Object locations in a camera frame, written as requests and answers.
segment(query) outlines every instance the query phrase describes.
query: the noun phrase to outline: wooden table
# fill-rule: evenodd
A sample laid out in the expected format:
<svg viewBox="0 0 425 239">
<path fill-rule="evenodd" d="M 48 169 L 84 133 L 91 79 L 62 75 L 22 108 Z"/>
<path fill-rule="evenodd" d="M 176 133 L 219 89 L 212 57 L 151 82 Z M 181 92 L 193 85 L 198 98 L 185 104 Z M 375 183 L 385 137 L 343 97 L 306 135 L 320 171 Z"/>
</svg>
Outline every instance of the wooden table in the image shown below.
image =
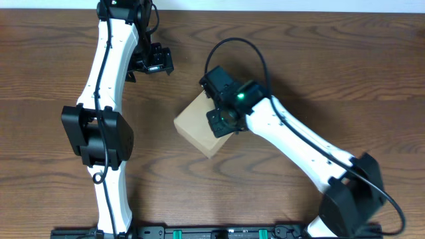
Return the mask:
<svg viewBox="0 0 425 239">
<path fill-rule="evenodd" d="M 381 164 L 406 213 L 399 238 L 425 234 L 425 15 L 160 11 L 155 40 L 175 71 L 137 74 L 123 112 L 135 133 L 127 191 L 138 224 L 310 222 L 321 195 L 287 157 L 246 132 L 206 159 L 173 119 L 201 91 L 211 48 L 243 37 L 263 52 L 274 92 L 333 144 Z M 0 10 L 0 237 L 48 238 L 55 227 L 98 221 L 93 183 L 60 121 L 88 79 L 98 40 L 94 10 Z M 262 81 L 258 57 L 229 43 L 220 64 Z M 399 220 L 387 203 L 372 221 Z"/>
</svg>

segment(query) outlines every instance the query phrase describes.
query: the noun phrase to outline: cardboard box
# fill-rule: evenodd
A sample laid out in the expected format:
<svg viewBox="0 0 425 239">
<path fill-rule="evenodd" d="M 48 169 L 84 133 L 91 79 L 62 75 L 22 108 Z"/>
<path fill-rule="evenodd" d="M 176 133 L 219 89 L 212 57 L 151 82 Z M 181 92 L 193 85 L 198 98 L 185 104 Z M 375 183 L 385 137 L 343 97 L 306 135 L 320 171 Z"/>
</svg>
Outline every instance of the cardboard box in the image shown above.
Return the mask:
<svg viewBox="0 0 425 239">
<path fill-rule="evenodd" d="M 232 133 L 219 139 L 214 136 L 206 117 L 207 112 L 213 109 L 213 100 L 208 99 L 205 92 L 202 92 L 174 119 L 177 131 L 209 159 L 232 136 Z"/>
</svg>

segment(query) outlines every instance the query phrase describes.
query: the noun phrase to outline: white wall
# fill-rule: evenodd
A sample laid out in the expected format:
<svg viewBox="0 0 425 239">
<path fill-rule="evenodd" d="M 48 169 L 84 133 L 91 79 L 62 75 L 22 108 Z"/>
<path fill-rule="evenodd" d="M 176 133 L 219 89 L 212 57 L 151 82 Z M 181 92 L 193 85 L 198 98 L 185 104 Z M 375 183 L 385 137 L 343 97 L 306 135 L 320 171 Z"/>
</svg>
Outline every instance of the white wall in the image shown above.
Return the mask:
<svg viewBox="0 0 425 239">
<path fill-rule="evenodd" d="M 0 8 L 94 9 L 98 1 L 0 0 Z M 161 10 L 425 13 L 425 0 L 153 0 L 153 2 Z"/>
</svg>

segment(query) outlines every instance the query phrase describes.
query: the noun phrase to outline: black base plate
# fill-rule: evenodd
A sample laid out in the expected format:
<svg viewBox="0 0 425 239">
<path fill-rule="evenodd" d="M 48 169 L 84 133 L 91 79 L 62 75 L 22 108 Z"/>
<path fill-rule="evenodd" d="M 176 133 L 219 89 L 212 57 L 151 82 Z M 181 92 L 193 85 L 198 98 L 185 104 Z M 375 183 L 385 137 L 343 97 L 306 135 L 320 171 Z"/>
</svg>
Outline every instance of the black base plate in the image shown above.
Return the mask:
<svg viewBox="0 0 425 239">
<path fill-rule="evenodd" d="M 237 226 L 216 228 L 164 228 L 162 226 L 144 226 L 137 228 L 137 235 L 129 230 L 127 235 L 120 234 L 119 239 L 302 239 L 310 238 L 305 234 L 304 224 L 281 224 L 276 226 Z M 267 230 L 267 238 L 260 238 L 259 231 Z M 181 232 L 176 237 L 174 232 Z M 357 235 L 362 239 L 382 239 L 370 231 L 381 231 L 380 225 L 368 225 L 360 229 Z M 103 234 L 96 228 L 89 230 L 52 230 L 50 239 L 112 239 L 111 234 Z"/>
</svg>

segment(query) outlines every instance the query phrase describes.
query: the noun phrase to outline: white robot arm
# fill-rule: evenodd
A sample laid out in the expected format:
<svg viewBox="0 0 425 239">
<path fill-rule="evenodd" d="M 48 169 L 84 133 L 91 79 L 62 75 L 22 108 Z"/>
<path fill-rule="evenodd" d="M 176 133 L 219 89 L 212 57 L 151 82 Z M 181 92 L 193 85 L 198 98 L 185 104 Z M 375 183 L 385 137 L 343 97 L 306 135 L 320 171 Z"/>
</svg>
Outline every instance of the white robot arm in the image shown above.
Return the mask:
<svg viewBox="0 0 425 239">
<path fill-rule="evenodd" d="M 213 49 L 209 59 L 214 50 L 226 41 L 229 40 L 223 40 Z M 215 110 L 207 113 L 214 135 L 222 137 L 249 129 L 298 165 L 323 193 L 319 216 L 305 228 L 308 236 L 356 236 L 360 227 L 387 199 L 401 212 L 383 191 L 379 165 L 370 155 L 364 154 L 356 159 L 325 141 L 293 117 L 279 100 L 256 82 L 242 85 L 219 66 L 210 72 L 206 67 L 205 72 L 199 84 L 216 106 Z"/>
<path fill-rule="evenodd" d="M 95 184 L 99 209 L 97 229 L 104 234 L 126 234 L 132 215 L 128 206 L 125 170 L 133 147 L 133 131 L 122 117 L 124 82 L 135 82 L 133 71 L 146 74 L 166 71 L 169 75 L 174 68 L 170 50 L 150 41 L 150 35 L 157 28 L 147 28 L 151 8 L 154 7 L 157 13 L 151 1 L 101 1 L 97 9 L 100 19 L 98 47 L 92 70 L 77 106 L 64 106 L 62 122 L 75 154 L 82 156 L 83 164 L 88 166 L 89 173 L 97 181 L 106 171 L 101 140 L 105 138 L 112 170 L 106 173 L 104 183 Z M 104 59 L 106 63 L 101 70 Z M 99 120 L 94 98 L 100 74 L 98 108 L 102 112 L 105 135 L 100 132 L 100 127 L 91 123 L 94 119 Z"/>
<path fill-rule="evenodd" d="M 299 122 L 281 105 L 278 99 L 273 97 L 274 104 L 278 111 L 287 119 L 299 133 L 314 142 L 334 158 L 340 160 L 351 167 L 350 159 L 354 158 L 350 153 L 343 151 L 312 132 L 304 124 Z M 288 127 L 286 127 L 274 112 L 270 100 L 264 98 L 253 108 L 253 113 L 246 116 L 246 125 L 253 133 L 268 140 L 276 146 L 284 155 L 291 159 L 306 175 L 313 181 L 321 193 L 329 188 L 329 180 L 334 177 L 341 178 L 346 170 L 330 162 L 326 157 L 310 147 L 301 140 Z M 336 235 L 326 227 L 320 217 L 317 217 L 308 227 L 307 232 L 313 237 L 336 237 Z"/>
</svg>

